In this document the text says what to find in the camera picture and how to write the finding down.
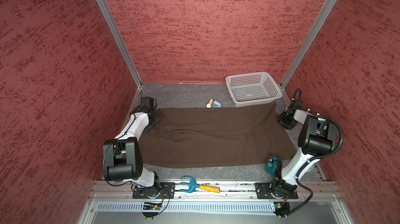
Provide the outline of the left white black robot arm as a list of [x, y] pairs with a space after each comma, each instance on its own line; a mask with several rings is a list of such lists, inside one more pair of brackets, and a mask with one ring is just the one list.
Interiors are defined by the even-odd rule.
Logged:
[[128, 122], [114, 139], [103, 144], [103, 177], [113, 187], [132, 184], [149, 199], [160, 197], [163, 192], [159, 177], [144, 168], [139, 139], [160, 123], [162, 118], [152, 106], [137, 106]]

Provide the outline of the brown trousers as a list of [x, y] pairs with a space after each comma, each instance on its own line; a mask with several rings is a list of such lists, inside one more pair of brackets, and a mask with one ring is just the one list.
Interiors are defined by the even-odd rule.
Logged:
[[139, 139], [146, 164], [198, 168], [263, 164], [296, 153], [277, 121], [276, 104], [227, 108], [161, 108], [162, 121]]

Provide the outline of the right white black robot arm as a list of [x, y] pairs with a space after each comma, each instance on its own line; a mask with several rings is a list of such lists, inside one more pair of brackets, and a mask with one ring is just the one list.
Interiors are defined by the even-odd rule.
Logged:
[[332, 156], [341, 148], [344, 133], [333, 119], [302, 108], [288, 108], [285, 120], [302, 124], [297, 150], [286, 167], [276, 155], [266, 164], [268, 173], [273, 175], [269, 190], [275, 199], [294, 194], [300, 185], [300, 179], [316, 162]]

